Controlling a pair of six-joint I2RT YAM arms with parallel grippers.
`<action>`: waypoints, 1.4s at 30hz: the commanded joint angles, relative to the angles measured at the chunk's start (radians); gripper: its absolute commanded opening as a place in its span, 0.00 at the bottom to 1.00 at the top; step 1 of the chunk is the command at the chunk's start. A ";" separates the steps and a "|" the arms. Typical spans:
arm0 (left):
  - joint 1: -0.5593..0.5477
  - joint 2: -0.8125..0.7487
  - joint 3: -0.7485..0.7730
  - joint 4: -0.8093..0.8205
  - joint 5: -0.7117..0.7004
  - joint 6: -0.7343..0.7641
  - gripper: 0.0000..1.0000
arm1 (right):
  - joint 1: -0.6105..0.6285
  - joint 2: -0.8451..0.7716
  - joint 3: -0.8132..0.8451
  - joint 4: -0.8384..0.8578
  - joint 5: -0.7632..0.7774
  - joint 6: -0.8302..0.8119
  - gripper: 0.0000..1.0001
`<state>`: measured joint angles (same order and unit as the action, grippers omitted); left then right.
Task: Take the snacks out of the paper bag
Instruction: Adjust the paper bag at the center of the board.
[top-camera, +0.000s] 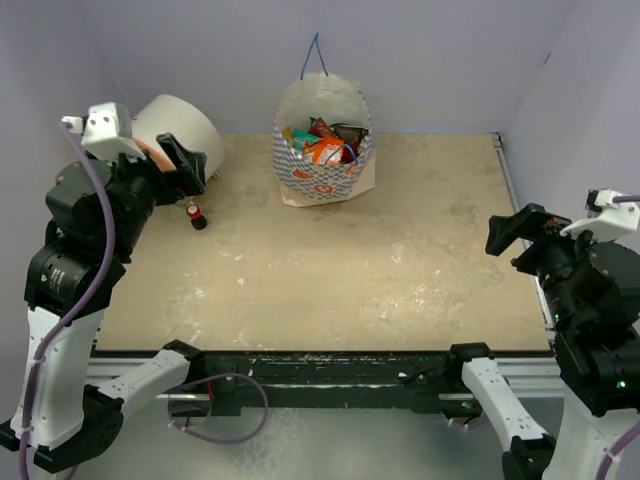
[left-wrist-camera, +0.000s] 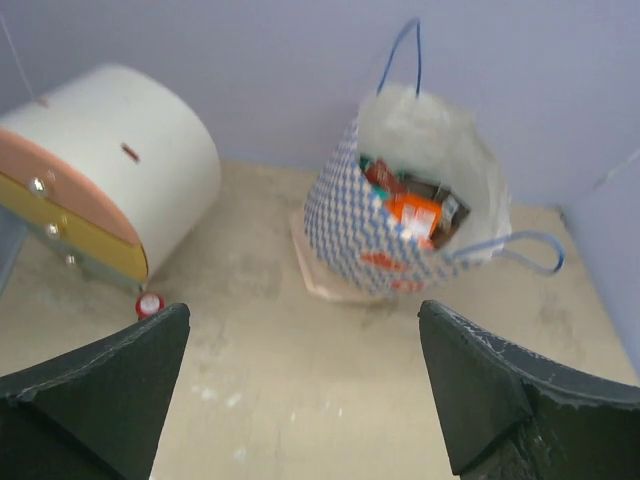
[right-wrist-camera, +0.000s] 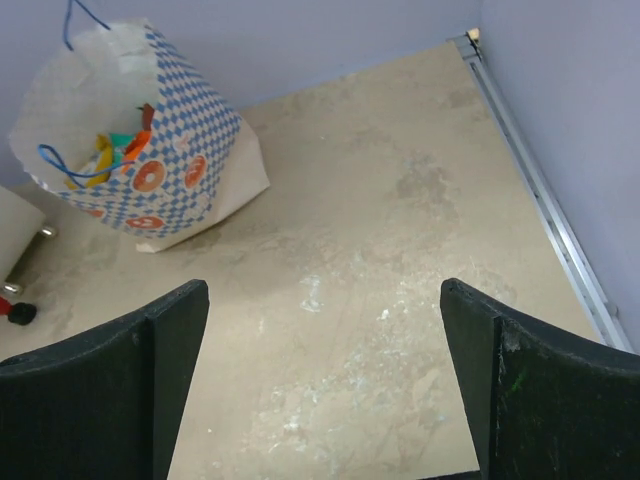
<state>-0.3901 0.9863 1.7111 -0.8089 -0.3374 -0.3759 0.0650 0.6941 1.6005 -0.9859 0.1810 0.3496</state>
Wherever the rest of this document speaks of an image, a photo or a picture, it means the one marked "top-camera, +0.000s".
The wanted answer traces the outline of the orange snack packet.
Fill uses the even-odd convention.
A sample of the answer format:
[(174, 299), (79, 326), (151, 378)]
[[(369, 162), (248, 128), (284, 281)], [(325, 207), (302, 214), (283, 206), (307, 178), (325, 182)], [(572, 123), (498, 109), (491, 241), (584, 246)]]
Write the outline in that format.
[(317, 165), (338, 165), (342, 160), (344, 142), (339, 138), (324, 137), (303, 152), (303, 159)]

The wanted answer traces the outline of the checkered paper bag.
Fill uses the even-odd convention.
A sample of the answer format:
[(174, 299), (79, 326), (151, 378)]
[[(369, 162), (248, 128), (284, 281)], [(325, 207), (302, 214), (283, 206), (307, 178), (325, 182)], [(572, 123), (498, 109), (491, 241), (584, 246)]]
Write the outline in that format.
[(376, 144), (360, 82), (302, 68), (280, 98), (273, 124), (273, 169), (281, 198), (303, 208), (353, 199), (375, 187)]

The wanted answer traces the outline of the teal snack packet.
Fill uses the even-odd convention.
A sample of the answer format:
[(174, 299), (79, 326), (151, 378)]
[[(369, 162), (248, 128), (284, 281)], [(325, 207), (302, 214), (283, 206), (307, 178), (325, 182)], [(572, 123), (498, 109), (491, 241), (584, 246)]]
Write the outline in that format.
[(306, 131), (295, 129), (291, 136), (291, 146), (304, 152), (321, 140), (320, 137), (312, 135)]

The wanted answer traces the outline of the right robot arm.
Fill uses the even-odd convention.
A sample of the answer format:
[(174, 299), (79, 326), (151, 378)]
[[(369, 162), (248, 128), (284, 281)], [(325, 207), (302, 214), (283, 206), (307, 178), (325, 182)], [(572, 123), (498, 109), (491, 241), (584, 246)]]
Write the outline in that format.
[(455, 345), (446, 383), (470, 390), (502, 444), (507, 479), (611, 479), (639, 434), (639, 256), (619, 238), (635, 232), (635, 207), (608, 205), (571, 221), (530, 204), (493, 216), (485, 250), (523, 239), (513, 267), (534, 276), (553, 320), (552, 350), (565, 385), (561, 427), (536, 423), (487, 346)]

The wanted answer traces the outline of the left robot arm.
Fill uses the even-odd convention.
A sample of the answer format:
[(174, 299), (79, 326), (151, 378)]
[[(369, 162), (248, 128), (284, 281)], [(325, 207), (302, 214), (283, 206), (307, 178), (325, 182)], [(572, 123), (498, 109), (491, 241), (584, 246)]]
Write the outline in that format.
[(33, 256), (24, 298), (29, 351), (14, 416), (1, 443), (31, 467), (56, 476), (103, 454), (124, 422), (157, 395), (194, 392), (206, 378), (204, 353), (179, 340), (128, 373), (92, 385), (86, 379), (112, 292), (153, 210), (200, 195), (206, 157), (171, 134), (158, 143), (172, 163), (162, 171), (149, 152), (101, 160), (82, 153), (47, 193), (51, 212), (43, 247)]

